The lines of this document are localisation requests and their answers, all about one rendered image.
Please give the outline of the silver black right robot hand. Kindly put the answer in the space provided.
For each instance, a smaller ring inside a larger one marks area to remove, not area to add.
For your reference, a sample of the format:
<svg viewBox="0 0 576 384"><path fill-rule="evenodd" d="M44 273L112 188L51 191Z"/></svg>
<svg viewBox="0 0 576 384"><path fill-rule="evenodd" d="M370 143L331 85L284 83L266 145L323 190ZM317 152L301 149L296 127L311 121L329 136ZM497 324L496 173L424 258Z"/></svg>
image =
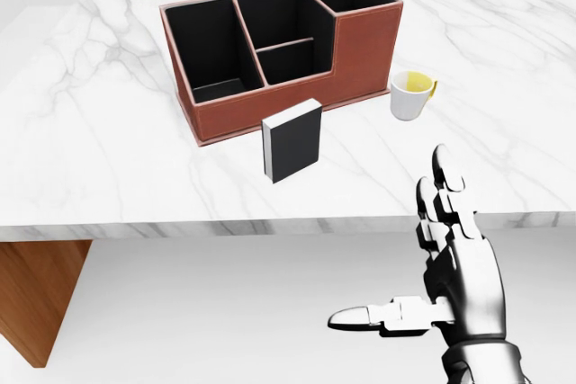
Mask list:
<svg viewBox="0 0 576 384"><path fill-rule="evenodd" d="M448 345L505 338L500 269L490 241L475 223L462 172L444 144L433 151L432 172L416 186L416 232L428 253L427 297L395 297L384 305L343 309L328 319L329 328L403 337L437 327Z"/></svg>

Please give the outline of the black book with white pages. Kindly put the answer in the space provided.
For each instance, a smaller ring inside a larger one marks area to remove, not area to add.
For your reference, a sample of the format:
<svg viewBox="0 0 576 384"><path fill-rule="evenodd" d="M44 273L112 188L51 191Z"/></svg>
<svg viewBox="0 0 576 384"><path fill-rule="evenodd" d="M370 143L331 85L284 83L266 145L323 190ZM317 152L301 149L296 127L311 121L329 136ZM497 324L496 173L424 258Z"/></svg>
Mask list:
<svg viewBox="0 0 576 384"><path fill-rule="evenodd" d="M310 98L261 120L265 175L277 183L316 163L322 105Z"/></svg>

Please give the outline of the red-brown desk caddy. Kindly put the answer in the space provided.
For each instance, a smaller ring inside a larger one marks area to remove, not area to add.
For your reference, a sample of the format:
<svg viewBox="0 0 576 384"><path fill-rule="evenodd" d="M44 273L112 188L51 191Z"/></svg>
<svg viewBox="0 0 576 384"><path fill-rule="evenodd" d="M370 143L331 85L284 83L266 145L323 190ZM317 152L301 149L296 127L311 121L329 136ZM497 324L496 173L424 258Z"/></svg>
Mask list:
<svg viewBox="0 0 576 384"><path fill-rule="evenodd" d="M201 146L308 99L389 92L401 0L188 0L159 12L177 97Z"/></svg>

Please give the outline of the brown wooden table leg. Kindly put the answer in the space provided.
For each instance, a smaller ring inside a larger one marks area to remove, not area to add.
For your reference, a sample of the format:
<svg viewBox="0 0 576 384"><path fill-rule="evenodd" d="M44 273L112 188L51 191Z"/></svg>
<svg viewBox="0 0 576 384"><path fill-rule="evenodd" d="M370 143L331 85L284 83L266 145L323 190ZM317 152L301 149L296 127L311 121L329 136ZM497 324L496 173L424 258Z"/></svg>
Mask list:
<svg viewBox="0 0 576 384"><path fill-rule="evenodd" d="M47 365L92 241L0 242L0 335Z"/></svg>

